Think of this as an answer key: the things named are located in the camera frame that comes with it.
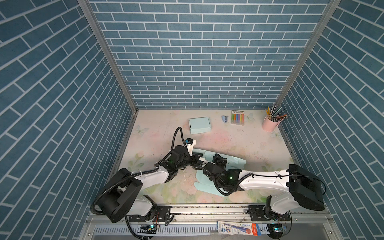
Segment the light blue box stack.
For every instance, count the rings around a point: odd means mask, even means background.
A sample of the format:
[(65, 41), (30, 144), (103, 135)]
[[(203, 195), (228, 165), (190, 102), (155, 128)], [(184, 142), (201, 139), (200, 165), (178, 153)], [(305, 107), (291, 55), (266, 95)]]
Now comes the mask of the light blue box stack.
[(199, 149), (193, 153), (201, 157), (203, 162), (203, 169), (197, 170), (197, 181), (194, 183), (197, 190), (218, 196), (227, 196), (242, 190), (239, 186), (234, 190), (234, 187), (240, 179), (246, 160)]

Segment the light blue paper box sheet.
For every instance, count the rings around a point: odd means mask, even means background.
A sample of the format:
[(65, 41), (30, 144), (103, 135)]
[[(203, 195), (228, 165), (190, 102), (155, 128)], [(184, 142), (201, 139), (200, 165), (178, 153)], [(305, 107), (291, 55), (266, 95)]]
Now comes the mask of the light blue paper box sheet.
[(212, 129), (209, 117), (189, 119), (189, 127), (191, 135), (207, 133)]

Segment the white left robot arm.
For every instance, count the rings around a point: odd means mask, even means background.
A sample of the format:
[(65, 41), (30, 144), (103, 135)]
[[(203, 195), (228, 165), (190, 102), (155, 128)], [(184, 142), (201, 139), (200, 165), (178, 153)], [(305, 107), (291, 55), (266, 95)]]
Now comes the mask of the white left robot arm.
[(126, 168), (120, 169), (95, 197), (91, 213), (105, 215), (112, 223), (117, 223), (127, 215), (151, 215), (157, 204), (149, 197), (139, 199), (139, 193), (154, 185), (169, 182), (181, 169), (202, 165), (204, 154), (193, 152), (192, 149), (189, 146), (176, 146), (152, 170), (132, 173)]

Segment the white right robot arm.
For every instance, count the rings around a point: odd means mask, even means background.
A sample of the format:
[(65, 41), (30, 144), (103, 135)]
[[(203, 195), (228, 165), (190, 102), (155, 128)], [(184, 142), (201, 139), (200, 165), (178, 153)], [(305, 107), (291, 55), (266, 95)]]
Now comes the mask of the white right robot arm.
[(216, 154), (213, 161), (202, 166), (202, 172), (223, 196), (240, 191), (259, 190), (267, 194), (266, 214), (284, 215), (304, 208), (312, 211), (325, 209), (325, 187), (321, 179), (291, 164), (288, 169), (274, 172), (251, 172), (241, 169), (227, 170), (227, 160)]

